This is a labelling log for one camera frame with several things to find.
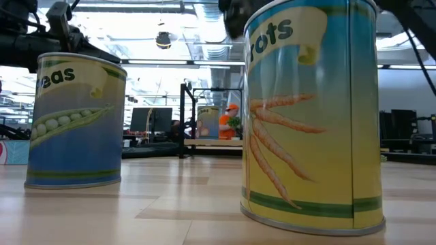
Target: wooden floor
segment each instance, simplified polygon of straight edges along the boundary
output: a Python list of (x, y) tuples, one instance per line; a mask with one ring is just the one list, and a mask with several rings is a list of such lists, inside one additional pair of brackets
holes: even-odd
[(282, 231), (239, 212), (240, 159), (137, 159), (120, 184), (24, 190), (0, 166), (1, 245), (435, 245), (436, 167), (383, 164), (385, 231), (330, 238)]

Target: pea pod illustration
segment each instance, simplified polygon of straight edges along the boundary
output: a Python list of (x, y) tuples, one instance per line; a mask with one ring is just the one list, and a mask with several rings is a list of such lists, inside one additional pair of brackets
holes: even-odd
[(38, 118), (33, 123), (30, 149), (58, 134), (94, 123), (114, 107), (83, 108), (54, 112)]

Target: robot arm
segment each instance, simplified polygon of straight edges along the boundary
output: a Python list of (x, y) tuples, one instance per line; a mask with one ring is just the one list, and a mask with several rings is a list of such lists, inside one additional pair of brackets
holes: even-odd
[[(245, 23), (252, 14), (273, 0), (219, 0), (224, 24), (233, 39), (243, 35)], [(383, 10), (392, 12), (404, 29), (409, 29), (420, 40), (427, 52), (436, 58), (436, 22), (434, 16), (424, 16), (421, 9), (435, 9), (434, 0), (375, 0)]]
[[(120, 63), (120, 58), (92, 46), (77, 27), (68, 25), (72, 9), (66, 2), (56, 2), (47, 12), (50, 30), (29, 22), (36, 13), (37, 0), (0, 0), (0, 65), (25, 67), (35, 73), (37, 58), (47, 52), (73, 52)], [(27, 33), (29, 25), (38, 28)]]

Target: computer monitor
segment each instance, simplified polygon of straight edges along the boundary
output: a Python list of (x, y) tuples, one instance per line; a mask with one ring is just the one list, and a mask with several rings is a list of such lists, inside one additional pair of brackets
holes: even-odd
[(153, 109), (149, 120), (149, 131), (171, 131), (172, 108), (134, 108), (131, 114), (130, 131), (146, 131), (147, 116)]

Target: small can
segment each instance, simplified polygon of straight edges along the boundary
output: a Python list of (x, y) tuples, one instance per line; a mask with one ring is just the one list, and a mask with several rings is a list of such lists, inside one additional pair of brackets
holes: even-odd
[(121, 180), (127, 73), (81, 54), (38, 57), (26, 187), (64, 189)]
[(369, 0), (273, 1), (249, 19), (247, 216), (320, 235), (384, 227), (375, 19)]
[(216, 140), (219, 138), (219, 108), (199, 106), (197, 116), (197, 139)]

